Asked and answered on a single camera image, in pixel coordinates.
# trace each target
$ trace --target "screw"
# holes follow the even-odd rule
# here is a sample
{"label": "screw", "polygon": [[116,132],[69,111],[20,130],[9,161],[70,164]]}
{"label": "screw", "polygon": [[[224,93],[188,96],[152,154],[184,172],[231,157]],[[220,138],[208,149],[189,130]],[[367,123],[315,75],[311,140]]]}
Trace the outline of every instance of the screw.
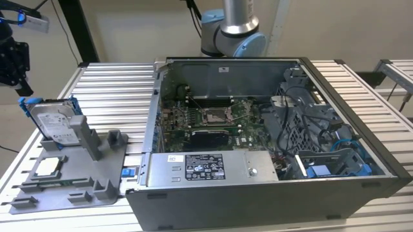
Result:
{"label": "screw", "polygon": [[256,171],[256,169],[255,168],[248,168],[248,174],[250,174],[250,176],[256,176],[256,174],[258,174],[258,171]]}

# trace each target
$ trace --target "motherboard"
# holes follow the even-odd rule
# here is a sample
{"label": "motherboard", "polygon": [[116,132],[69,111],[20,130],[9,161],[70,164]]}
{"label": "motherboard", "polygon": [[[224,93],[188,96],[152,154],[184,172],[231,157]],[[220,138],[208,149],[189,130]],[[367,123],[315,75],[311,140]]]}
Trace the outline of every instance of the motherboard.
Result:
{"label": "motherboard", "polygon": [[274,147],[252,99],[165,101],[161,109],[165,152],[268,150]]}

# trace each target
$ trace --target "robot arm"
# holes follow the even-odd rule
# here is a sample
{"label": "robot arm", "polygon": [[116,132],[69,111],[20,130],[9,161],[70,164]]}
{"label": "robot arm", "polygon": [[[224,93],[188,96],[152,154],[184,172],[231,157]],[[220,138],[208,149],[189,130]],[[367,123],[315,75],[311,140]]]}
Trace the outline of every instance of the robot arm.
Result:
{"label": "robot arm", "polygon": [[[17,20],[5,19],[1,10],[17,12]],[[30,69],[29,52],[28,44],[14,41],[9,24],[22,26],[25,22],[33,23],[38,19],[41,19],[41,15],[37,9],[0,0],[0,86],[9,86],[20,96],[33,94],[25,75],[25,72]]]}
{"label": "robot arm", "polygon": [[258,32],[252,0],[223,0],[223,6],[203,13],[201,53],[211,57],[262,56],[266,37]]}
{"label": "robot arm", "polygon": [[0,85],[12,87],[20,96],[30,96],[33,91],[26,83],[29,71],[28,44],[14,41],[13,31],[5,20],[0,21]]}

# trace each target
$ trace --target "open computer chassis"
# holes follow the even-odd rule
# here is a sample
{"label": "open computer chassis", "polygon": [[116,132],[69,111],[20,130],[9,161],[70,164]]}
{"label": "open computer chassis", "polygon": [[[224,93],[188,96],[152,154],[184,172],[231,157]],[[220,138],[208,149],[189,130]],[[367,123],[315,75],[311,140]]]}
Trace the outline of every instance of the open computer chassis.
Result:
{"label": "open computer chassis", "polygon": [[144,230],[346,218],[409,183],[307,58],[167,58],[155,78]]}

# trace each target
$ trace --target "slotted aluminum surface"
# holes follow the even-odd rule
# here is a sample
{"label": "slotted aluminum surface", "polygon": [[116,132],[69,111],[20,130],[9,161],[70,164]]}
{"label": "slotted aluminum surface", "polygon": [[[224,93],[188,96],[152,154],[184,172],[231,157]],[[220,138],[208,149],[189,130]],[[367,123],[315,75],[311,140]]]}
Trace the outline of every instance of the slotted aluminum surface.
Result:
{"label": "slotted aluminum surface", "polygon": [[[413,174],[413,126],[397,110],[373,92],[346,65],[332,61],[312,61],[369,128]],[[58,97],[79,98],[88,123],[99,132],[120,129],[131,139],[125,166],[140,163],[140,145],[145,128],[152,85],[152,64],[89,64],[77,69]],[[16,186],[25,180],[34,158],[40,155],[38,132],[34,131],[10,168],[0,180],[0,203],[17,195]],[[121,180],[121,192],[133,180]],[[0,206],[0,231],[41,229],[58,231],[140,231],[125,198],[109,206],[9,215],[9,205]],[[238,232],[410,231],[413,228],[411,183],[386,199],[370,201],[346,220],[294,223],[251,228],[223,229]]]}
{"label": "slotted aluminum surface", "polygon": [[375,71],[386,74],[409,93],[413,93],[413,60],[381,60]]}

